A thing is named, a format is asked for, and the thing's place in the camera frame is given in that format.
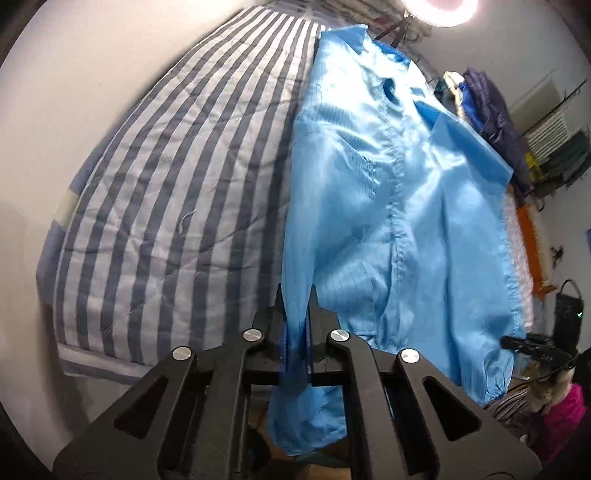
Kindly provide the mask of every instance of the magenta fabric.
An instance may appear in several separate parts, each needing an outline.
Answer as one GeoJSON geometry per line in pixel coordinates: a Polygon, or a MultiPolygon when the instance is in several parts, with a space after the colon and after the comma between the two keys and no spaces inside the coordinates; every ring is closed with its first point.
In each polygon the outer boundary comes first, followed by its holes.
{"type": "Polygon", "coordinates": [[[583,420],[587,407],[583,398],[583,388],[573,384],[569,394],[558,405],[542,416],[543,428],[534,451],[543,463],[551,462],[565,447],[571,435],[583,420]]]}

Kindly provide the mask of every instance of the light blue satin shirt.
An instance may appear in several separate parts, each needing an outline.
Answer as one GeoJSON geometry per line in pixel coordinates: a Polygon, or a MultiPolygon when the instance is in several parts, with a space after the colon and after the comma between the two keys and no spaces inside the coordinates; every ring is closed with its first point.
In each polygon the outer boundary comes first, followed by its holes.
{"type": "Polygon", "coordinates": [[[480,404],[502,395],[523,312],[503,159],[366,27],[322,32],[295,120],[282,289],[287,364],[267,422],[297,455],[346,435],[342,393],[307,385],[310,286],[341,327],[414,348],[480,404]]]}

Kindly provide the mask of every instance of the silver screw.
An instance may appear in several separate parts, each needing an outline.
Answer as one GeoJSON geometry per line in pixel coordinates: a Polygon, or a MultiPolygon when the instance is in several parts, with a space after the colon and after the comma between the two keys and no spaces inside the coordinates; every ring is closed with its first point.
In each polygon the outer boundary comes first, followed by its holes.
{"type": "Polygon", "coordinates": [[[191,357],[191,349],[188,346],[178,346],[173,350],[175,360],[186,360],[191,357]]]}
{"type": "Polygon", "coordinates": [[[247,342],[256,342],[262,338],[262,332],[256,328],[250,328],[242,336],[247,342]]]}
{"type": "Polygon", "coordinates": [[[421,356],[418,354],[416,350],[413,350],[412,348],[407,348],[400,353],[400,358],[402,358],[403,362],[406,362],[408,364],[415,364],[418,362],[418,359],[421,358],[421,356]]]}
{"type": "Polygon", "coordinates": [[[332,338],[335,342],[346,342],[349,340],[349,332],[346,330],[333,330],[330,332],[330,338],[332,338]]]}

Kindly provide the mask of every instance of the striped towel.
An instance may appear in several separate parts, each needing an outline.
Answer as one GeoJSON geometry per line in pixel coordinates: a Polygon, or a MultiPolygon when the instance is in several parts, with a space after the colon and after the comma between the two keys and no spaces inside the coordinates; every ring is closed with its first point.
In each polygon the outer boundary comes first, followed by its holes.
{"type": "Polygon", "coordinates": [[[273,303],[291,130],[323,28],[244,10],[85,162],[38,269],[67,373],[133,382],[177,345],[218,346],[273,303]]]}

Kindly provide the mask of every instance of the purple jacket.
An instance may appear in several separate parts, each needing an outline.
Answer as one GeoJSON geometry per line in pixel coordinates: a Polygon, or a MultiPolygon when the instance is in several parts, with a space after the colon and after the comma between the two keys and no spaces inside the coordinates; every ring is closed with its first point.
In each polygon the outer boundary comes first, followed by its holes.
{"type": "Polygon", "coordinates": [[[525,203],[526,195],[534,189],[525,161],[525,141],[515,130],[505,100],[486,73],[468,67],[464,79],[484,124],[479,133],[513,168],[511,184],[515,189],[517,203],[521,206],[525,203]]]}

